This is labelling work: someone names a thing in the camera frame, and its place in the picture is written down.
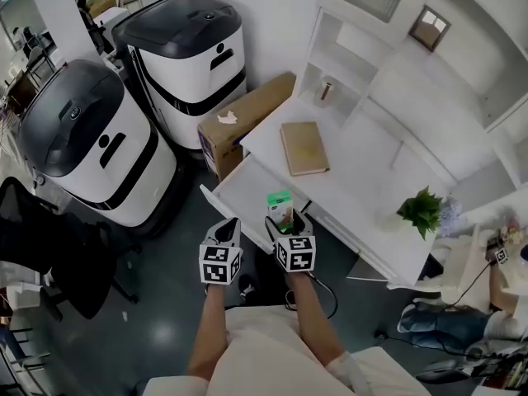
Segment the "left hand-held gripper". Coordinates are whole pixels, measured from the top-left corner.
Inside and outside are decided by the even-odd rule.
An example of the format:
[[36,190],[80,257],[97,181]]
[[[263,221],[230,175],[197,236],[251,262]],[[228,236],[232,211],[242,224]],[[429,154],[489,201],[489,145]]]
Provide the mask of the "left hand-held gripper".
[[240,271],[243,250],[240,244],[241,221],[223,219],[207,231],[200,245],[201,282],[207,285],[230,285]]

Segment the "small green packet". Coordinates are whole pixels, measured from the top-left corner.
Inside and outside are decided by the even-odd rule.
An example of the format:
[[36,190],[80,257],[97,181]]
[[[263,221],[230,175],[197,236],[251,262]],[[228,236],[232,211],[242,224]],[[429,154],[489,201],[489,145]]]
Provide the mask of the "small green packet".
[[281,231],[291,230],[294,223],[294,203],[290,190],[269,193],[266,196],[268,216]]

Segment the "white desk drawer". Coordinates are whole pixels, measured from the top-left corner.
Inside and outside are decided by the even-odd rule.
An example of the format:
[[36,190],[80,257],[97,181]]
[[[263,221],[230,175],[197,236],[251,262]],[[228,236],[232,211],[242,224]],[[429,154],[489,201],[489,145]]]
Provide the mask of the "white desk drawer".
[[267,195],[289,190],[295,209],[308,213],[314,207],[314,203],[292,182],[283,158],[272,163],[255,153],[245,157],[215,189],[201,185],[200,190],[223,217],[239,218],[245,237],[268,254],[272,253],[273,243],[265,227]]

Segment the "person's left forearm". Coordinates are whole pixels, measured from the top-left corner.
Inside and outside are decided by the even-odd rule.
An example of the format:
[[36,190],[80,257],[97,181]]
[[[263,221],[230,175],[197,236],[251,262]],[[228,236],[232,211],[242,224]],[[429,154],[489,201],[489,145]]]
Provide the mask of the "person's left forearm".
[[225,287],[210,285],[203,304],[187,374],[210,381],[227,346]]

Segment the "person's right forearm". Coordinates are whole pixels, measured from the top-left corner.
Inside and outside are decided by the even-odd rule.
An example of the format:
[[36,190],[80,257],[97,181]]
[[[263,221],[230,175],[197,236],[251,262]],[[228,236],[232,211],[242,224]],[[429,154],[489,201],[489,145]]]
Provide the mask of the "person's right forearm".
[[323,312],[313,283],[305,273],[290,273],[302,340],[318,361],[327,366],[341,356],[343,348],[332,324]]

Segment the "tan hardcover book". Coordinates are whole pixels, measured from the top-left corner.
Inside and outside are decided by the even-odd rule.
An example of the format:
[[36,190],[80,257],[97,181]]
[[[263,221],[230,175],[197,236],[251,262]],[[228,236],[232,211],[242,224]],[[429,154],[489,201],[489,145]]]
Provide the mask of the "tan hardcover book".
[[330,169],[316,122],[283,123],[280,136],[292,176],[321,173]]

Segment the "brown cardboard box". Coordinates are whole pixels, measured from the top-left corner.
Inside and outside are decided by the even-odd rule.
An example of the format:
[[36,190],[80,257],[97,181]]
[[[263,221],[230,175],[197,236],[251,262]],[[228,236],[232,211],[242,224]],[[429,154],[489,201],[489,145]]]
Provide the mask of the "brown cardboard box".
[[[197,131],[205,161],[220,182],[243,160],[240,141],[291,96],[295,80],[292,72],[283,73],[200,122]],[[238,117],[236,125],[217,120],[229,110]]]

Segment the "person's white clothing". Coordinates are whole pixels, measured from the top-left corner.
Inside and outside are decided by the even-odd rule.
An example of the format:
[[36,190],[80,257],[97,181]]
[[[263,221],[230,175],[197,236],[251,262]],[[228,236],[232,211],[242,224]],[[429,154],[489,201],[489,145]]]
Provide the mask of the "person's white clothing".
[[211,379],[152,378],[142,396],[431,396],[378,346],[321,364],[282,306],[232,308],[226,328],[228,347]]

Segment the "green potted plant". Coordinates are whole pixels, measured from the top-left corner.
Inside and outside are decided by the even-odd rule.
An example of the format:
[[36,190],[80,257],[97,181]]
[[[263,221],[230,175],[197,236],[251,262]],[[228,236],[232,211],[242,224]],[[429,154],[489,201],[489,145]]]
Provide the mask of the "green potted plant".
[[396,232],[410,224],[426,240],[427,235],[435,233],[440,226],[441,202],[442,197],[431,193],[426,186],[407,198],[396,211],[379,213],[376,225],[384,232]]

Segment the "clear bottle with brown band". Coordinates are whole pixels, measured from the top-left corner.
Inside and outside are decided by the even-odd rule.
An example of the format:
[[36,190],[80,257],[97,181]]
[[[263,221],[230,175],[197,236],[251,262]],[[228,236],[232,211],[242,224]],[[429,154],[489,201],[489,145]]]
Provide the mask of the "clear bottle with brown band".
[[331,100],[333,88],[332,81],[323,80],[314,95],[314,104],[318,107],[325,107]]

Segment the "white and black delivery robot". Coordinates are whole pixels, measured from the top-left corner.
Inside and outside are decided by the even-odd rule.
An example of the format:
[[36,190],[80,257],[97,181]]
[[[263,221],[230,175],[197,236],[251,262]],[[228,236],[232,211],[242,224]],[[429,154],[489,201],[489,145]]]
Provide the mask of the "white and black delivery robot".
[[135,95],[184,149],[199,151],[199,123],[247,91],[242,18],[226,2],[158,0],[111,33]]
[[185,169],[109,68],[75,59],[39,90],[21,121],[29,164],[85,206],[139,236],[160,233]]

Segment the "pale blue flower bunch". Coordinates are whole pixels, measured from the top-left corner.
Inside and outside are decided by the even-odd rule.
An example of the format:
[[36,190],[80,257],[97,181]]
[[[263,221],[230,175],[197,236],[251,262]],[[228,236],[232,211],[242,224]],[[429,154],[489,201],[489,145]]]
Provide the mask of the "pale blue flower bunch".
[[452,196],[447,196],[440,204],[438,235],[449,235],[461,214],[462,204]]

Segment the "white shelf cabinet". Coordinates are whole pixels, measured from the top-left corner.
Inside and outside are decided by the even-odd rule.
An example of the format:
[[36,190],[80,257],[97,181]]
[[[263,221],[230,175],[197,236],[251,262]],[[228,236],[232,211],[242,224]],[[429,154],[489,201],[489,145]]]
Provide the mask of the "white shelf cabinet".
[[[449,23],[434,52],[408,35],[424,6]],[[485,182],[490,198],[521,188],[515,146],[498,129],[528,104],[528,0],[317,0],[296,91],[345,128],[386,111],[423,147],[450,188]],[[334,88],[314,104],[323,80]]]

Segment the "small pink flower bouquet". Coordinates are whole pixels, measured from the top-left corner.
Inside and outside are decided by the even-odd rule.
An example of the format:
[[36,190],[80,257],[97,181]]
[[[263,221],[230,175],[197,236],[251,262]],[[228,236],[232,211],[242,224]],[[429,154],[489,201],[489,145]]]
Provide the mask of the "small pink flower bouquet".
[[507,218],[505,224],[500,230],[501,238],[504,243],[518,245],[524,238],[524,233],[515,216]]

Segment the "dark picture frame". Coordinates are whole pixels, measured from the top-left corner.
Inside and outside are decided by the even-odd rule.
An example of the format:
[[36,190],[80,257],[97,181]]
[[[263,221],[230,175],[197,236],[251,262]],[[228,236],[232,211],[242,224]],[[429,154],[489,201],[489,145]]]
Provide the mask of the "dark picture frame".
[[408,35],[432,53],[449,29],[450,23],[443,16],[424,6]]

